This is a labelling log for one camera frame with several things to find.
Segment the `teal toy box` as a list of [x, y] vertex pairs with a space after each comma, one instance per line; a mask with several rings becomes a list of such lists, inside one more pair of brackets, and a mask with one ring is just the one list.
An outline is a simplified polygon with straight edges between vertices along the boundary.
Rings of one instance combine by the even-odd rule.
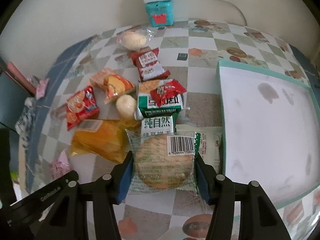
[[172, 0], [146, 3], [145, 9], [152, 27], [173, 25], [174, 10]]

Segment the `white green-edged packet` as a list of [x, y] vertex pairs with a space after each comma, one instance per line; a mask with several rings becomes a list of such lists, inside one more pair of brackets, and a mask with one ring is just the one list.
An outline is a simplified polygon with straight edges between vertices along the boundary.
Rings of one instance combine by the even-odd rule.
[[201, 140], [199, 154], [205, 164], [211, 165], [216, 173], [220, 173], [220, 145], [222, 143], [222, 127], [193, 127], [190, 125], [177, 125], [178, 132], [200, 133]]

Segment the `round cracker clear packet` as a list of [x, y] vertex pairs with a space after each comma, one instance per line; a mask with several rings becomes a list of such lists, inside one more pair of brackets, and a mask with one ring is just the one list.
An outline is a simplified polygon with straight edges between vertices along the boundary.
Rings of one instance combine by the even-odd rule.
[[199, 134], [180, 131], [142, 137], [129, 130], [126, 134], [133, 155], [132, 193], [185, 190], [197, 194], [195, 158]]

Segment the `red blue snack packet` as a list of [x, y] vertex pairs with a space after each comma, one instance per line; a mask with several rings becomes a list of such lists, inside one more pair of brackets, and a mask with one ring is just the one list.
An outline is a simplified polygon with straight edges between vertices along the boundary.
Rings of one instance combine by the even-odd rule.
[[86, 119], [97, 116], [97, 105], [93, 86], [86, 86], [71, 96], [66, 102], [67, 131], [75, 128]]

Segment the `yellow transparent snack packet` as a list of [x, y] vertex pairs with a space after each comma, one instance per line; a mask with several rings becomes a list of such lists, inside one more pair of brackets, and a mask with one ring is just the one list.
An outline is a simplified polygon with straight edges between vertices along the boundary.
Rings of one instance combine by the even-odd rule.
[[84, 120], [73, 134], [70, 156], [97, 154], [113, 163], [120, 164], [127, 155], [126, 131], [140, 129], [137, 120]]

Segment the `round white bun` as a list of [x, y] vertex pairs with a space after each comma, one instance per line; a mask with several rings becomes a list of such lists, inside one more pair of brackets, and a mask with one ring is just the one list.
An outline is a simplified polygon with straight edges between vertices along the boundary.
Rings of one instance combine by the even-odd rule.
[[133, 119], [136, 106], [136, 100], [128, 94], [120, 96], [116, 101], [116, 109], [122, 119]]

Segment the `red milk biscuit packet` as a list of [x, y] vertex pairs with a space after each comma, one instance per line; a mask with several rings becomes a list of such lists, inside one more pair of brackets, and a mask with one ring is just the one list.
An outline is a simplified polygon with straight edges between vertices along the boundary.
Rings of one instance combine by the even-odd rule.
[[170, 76], [171, 72], [162, 67], [158, 54], [159, 48], [145, 48], [129, 53], [133, 65], [138, 69], [141, 82], [166, 79]]

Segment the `orange cake packet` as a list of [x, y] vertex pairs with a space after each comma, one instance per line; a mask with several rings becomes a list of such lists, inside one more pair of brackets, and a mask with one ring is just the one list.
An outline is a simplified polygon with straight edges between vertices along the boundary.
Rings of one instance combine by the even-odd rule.
[[117, 100], [122, 95], [130, 94], [136, 89], [136, 85], [110, 68], [104, 68], [95, 73], [89, 78], [89, 83], [105, 93], [105, 104]]

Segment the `green white cracker packet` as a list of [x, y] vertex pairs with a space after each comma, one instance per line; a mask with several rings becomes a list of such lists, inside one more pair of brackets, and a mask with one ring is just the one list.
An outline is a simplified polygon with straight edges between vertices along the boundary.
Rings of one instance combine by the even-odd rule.
[[175, 79], [151, 80], [137, 86], [135, 119], [172, 115], [184, 109], [187, 90]]

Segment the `blue white patterned bag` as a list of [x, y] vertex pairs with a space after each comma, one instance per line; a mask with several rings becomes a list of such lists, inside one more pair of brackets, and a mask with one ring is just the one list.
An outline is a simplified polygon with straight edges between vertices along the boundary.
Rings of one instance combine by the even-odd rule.
[[22, 113], [15, 124], [16, 132], [20, 137], [22, 142], [22, 147], [24, 150], [29, 148], [31, 134], [34, 129], [36, 119], [36, 99], [33, 97], [27, 97]]

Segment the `pink wrapper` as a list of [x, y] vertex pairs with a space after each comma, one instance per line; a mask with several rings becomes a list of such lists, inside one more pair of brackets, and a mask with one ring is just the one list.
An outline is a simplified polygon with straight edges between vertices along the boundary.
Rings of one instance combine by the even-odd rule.
[[40, 100], [41, 98], [43, 98], [46, 94], [46, 90], [47, 90], [47, 86], [50, 78], [41, 80], [40, 78], [33, 75], [27, 78], [27, 80], [36, 88], [36, 92], [35, 92], [36, 100]]

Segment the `small red candy packet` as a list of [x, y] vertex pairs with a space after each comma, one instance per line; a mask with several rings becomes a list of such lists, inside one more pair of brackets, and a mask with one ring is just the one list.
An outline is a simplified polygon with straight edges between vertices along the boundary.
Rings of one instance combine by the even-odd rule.
[[183, 94], [187, 90], [175, 79], [157, 87], [150, 92], [153, 101], [158, 107], [161, 107], [165, 103], [166, 99]]

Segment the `checkered tablecloth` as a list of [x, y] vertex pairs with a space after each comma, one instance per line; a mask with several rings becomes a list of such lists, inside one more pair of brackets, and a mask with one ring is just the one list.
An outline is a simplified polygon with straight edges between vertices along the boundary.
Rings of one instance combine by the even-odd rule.
[[[46, 95], [37, 103], [29, 150], [26, 154], [25, 188], [31, 193], [52, 180], [49, 164], [62, 150], [68, 150], [75, 128], [67, 130], [65, 104], [74, 93], [89, 85], [89, 78], [104, 69], [136, 85], [132, 96], [138, 96], [135, 117], [166, 113], [150, 94], [140, 93], [140, 74], [127, 52], [117, 44], [123, 31], [150, 31], [146, 45], [159, 49], [158, 60], [187, 92], [172, 98], [162, 108], [176, 107], [177, 128], [199, 127], [202, 157], [210, 157], [214, 168], [222, 157], [220, 84], [216, 67], [220, 60], [240, 61], [285, 74], [312, 86], [319, 103], [319, 71], [295, 47], [278, 37], [247, 26], [199, 19], [177, 21], [169, 27], [151, 28], [148, 24], [117, 28], [95, 35], [65, 50], [49, 71]], [[212, 209], [195, 192], [186, 187], [153, 194], [129, 194], [123, 204], [115, 206], [123, 239], [201, 239], [207, 232]], [[307, 237], [319, 217], [319, 187], [279, 214], [293, 234], [293, 239]]]

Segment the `green white biscuit packet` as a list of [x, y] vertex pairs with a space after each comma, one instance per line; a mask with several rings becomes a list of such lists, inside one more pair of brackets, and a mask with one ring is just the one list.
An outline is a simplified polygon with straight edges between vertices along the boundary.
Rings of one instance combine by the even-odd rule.
[[172, 134], [176, 132], [177, 117], [178, 113], [145, 118], [141, 122], [140, 134], [142, 137], [150, 137], [160, 134]]

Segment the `white teal-rimmed tray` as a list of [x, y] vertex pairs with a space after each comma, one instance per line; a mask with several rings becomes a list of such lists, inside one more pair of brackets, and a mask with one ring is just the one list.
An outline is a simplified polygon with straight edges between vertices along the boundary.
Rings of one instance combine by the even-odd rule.
[[223, 117], [222, 172], [256, 180], [276, 208], [319, 186], [319, 105], [312, 88], [249, 64], [217, 64]]

